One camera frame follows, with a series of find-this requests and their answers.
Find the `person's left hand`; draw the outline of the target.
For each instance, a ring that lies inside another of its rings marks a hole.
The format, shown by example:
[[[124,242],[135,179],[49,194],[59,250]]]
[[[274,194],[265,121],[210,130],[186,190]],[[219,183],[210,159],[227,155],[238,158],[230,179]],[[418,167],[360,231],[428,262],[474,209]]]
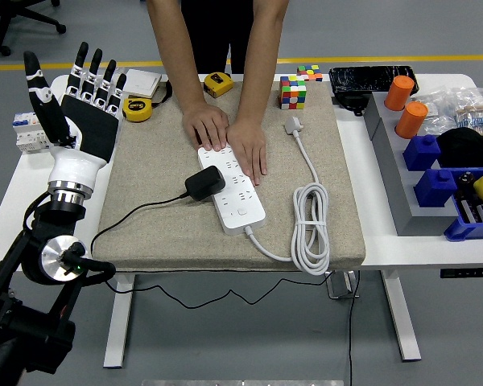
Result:
[[[243,174],[258,186],[262,176],[267,174],[266,137],[261,124],[237,118],[227,129],[227,142]]]

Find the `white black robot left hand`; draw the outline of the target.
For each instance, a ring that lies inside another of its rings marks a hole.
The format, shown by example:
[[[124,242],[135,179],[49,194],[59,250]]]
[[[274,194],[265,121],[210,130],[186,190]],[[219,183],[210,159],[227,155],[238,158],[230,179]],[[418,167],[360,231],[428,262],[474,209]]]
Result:
[[[82,191],[89,197],[98,171],[109,163],[114,151],[126,75],[122,73],[113,82],[116,61],[111,60],[98,81],[102,50],[94,52],[89,70],[85,71],[88,50],[89,45],[83,42],[62,97],[49,87],[35,53],[23,53],[29,98],[55,160],[48,180],[51,193]]]

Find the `person's right hand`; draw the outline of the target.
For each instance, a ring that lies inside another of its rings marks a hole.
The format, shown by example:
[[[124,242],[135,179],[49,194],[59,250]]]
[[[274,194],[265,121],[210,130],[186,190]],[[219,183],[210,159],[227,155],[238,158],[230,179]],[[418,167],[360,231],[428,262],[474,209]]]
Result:
[[[221,150],[226,146],[229,119],[216,106],[199,102],[183,111],[183,127],[195,150]]]

